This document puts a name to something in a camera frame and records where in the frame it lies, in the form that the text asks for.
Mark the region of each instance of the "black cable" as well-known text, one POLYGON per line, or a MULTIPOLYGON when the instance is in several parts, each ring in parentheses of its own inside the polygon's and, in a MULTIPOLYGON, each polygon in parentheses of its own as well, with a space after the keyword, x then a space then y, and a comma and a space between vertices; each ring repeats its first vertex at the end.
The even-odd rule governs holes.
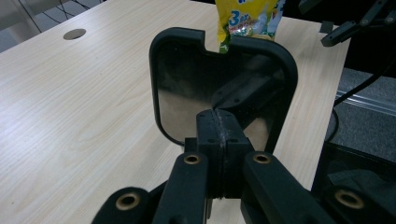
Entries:
POLYGON ((332 114, 334 115, 334 118, 335 118, 335 127, 334 127, 334 130, 332 131, 332 134, 325 141, 327 141, 327 142, 332 141, 334 139, 335 135, 337 134, 337 131, 338 131, 338 128, 339 128, 340 120, 339 120, 337 112, 334 110, 334 108, 337 105, 339 105, 342 102, 344 102, 350 96, 356 94, 359 91, 362 91, 363 89, 365 89, 366 87, 370 86, 375 81, 377 81, 380 77, 384 76, 389 71, 389 69, 396 63, 396 45, 393 47, 393 50, 392 50, 391 54, 393 54, 393 55, 389 56, 388 61, 386 63, 384 63, 376 73, 374 73, 372 76, 370 76, 365 81, 363 81, 359 86, 357 86, 354 89, 348 91, 347 93, 345 93, 344 95, 340 96, 338 99, 336 99, 334 101, 332 114))
POLYGON ((326 142, 331 142, 334 139, 335 135, 337 134, 338 128, 340 127, 340 119, 338 118, 338 114, 334 110, 334 108, 332 109, 332 115, 334 116, 335 126, 329 138, 325 140, 326 142))
POLYGON ((80 6, 84 7, 86 10, 90 9, 90 7, 85 6, 84 4, 81 4, 79 1, 77 0, 72 0, 72 2, 75 2, 77 4, 79 4, 80 6))
MULTIPOLYGON (((62 9, 64 10, 64 4, 62 3, 61 0, 59 0, 59 3, 61 4, 62 9)), ((66 10, 64 10, 64 15, 66 16, 66 19, 69 20, 69 18, 67 17, 67 14, 66 14, 66 10)))
MULTIPOLYGON (((396 45, 393 48, 393 54, 395 54, 395 53, 396 53, 396 45)), ((363 90, 364 88, 373 84, 380 77, 384 76, 389 71, 389 69, 395 64, 395 62, 396 62, 396 54, 393 56, 390 56, 389 62, 386 62, 384 65, 382 65, 376 73, 374 73, 372 76, 367 78, 359 86, 355 87, 354 89, 348 91, 347 93, 345 93, 344 95, 342 95, 338 99, 336 99, 334 101, 334 106, 341 104, 343 101, 345 101, 347 98, 349 98, 353 94, 356 94, 357 92, 359 92, 359 91, 363 90)))
POLYGON ((48 18, 52 19, 53 21, 56 21, 58 23, 61 23, 60 21, 57 21, 55 19, 53 19, 49 14, 47 14, 46 12, 43 12, 44 15, 46 15, 48 18))
POLYGON ((18 2, 20 2, 21 6, 23 7, 23 10, 24 10, 24 11, 26 12, 26 14, 30 17, 30 20, 35 24, 35 27, 37 28, 37 30, 38 30, 40 33, 43 33, 43 32, 40 30, 40 28, 38 27, 38 25, 35 23, 35 21, 33 20, 32 16, 31 16, 31 15, 29 14, 29 12, 27 11, 26 7, 24 7, 23 3, 22 3, 20 0, 18 0, 18 2))
POLYGON ((61 8, 59 8, 59 7, 56 7, 56 8, 58 8, 59 10, 61 10, 62 12, 65 12, 67 15, 69 15, 69 16, 72 16, 72 17, 75 17, 76 15, 73 15, 73 14, 71 14, 71 13, 69 13, 69 12, 66 12, 66 11, 64 11, 63 9, 61 9, 61 8))

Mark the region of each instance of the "light wood grain surface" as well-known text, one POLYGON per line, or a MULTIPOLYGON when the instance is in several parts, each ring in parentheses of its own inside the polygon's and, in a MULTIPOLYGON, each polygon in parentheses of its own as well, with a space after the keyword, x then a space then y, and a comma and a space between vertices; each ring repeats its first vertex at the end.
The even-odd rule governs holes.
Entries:
MULTIPOLYGON (((217 50, 214 6, 118 0, 0 54, 0 223, 90 223, 117 189, 167 179, 181 148, 154 122, 149 44, 173 26, 206 30, 217 50)), ((308 189, 348 46, 323 48, 318 29, 284 18, 276 38, 299 84, 275 155, 308 189)), ((213 211, 208 223, 244 222, 237 200, 213 211)))

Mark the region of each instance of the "round hole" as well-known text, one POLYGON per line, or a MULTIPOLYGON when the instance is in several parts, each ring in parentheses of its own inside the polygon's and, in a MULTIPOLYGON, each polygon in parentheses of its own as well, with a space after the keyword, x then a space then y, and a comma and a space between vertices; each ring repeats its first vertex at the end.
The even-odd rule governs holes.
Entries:
POLYGON ((126 193, 117 199, 116 206, 119 210, 126 211, 135 208, 139 203, 139 195, 135 193, 126 193))
POLYGON ((64 34, 64 39, 65 40, 74 40, 74 39, 84 36, 85 33, 87 33, 87 31, 84 29, 72 30, 72 31, 69 31, 66 34, 64 34))
POLYGON ((201 159, 196 155, 190 155, 184 158, 184 162, 190 165, 197 164, 201 161, 201 159))
POLYGON ((263 154, 256 154, 253 157, 253 160, 261 163, 261 164, 266 164, 266 163, 270 163, 271 162, 271 158, 267 157, 266 155, 263 154))
POLYGON ((369 23, 369 21, 367 21, 367 20, 362 20, 361 21, 361 24, 363 24, 363 25, 367 25, 369 23))
POLYGON ((339 189, 334 193, 335 199, 345 205, 346 207, 361 209, 364 207, 364 202, 352 191, 339 189))
POLYGON ((387 18, 387 23, 393 23, 394 19, 392 17, 387 18))

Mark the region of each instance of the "black plastic frame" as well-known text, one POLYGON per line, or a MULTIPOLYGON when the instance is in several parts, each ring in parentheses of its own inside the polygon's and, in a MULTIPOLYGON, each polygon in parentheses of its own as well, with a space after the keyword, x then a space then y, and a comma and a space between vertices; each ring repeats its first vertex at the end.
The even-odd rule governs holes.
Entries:
POLYGON ((157 34, 153 39, 149 49, 149 65, 151 73, 151 87, 155 120, 158 128, 163 133, 163 135, 170 141, 181 146, 184 146, 184 142, 172 138, 162 126, 158 98, 157 74, 159 73, 159 71, 157 67, 158 61, 156 60, 156 55, 159 53, 159 50, 162 46, 171 42, 178 42, 181 44, 189 45, 193 44, 204 55, 210 57, 229 57, 230 55, 233 55, 234 52, 241 52, 246 54, 261 54, 270 57, 272 60, 276 61, 280 65, 285 75, 285 86, 283 91, 285 102, 284 104, 282 104, 281 108, 279 108, 279 113, 275 119, 272 130, 269 133, 268 141, 265 147, 265 151, 270 153, 273 152, 277 138, 280 135, 280 131, 288 113, 291 99, 297 86, 297 65, 290 53, 285 48, 273 41, 258 38, 234 36, 230 43, 229 51, 226 54, 220 54, 205 49, 205 31, 186 28, 169 28, 157 34))

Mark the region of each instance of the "yellow package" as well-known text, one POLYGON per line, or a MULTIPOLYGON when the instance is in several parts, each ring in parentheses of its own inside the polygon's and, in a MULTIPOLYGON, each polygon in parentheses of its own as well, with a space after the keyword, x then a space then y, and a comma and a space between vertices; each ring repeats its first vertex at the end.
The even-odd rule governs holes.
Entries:
POLYGON ((219 51, 228 51, 233 35, 274 40, 285 0, 216 0, 219 51))

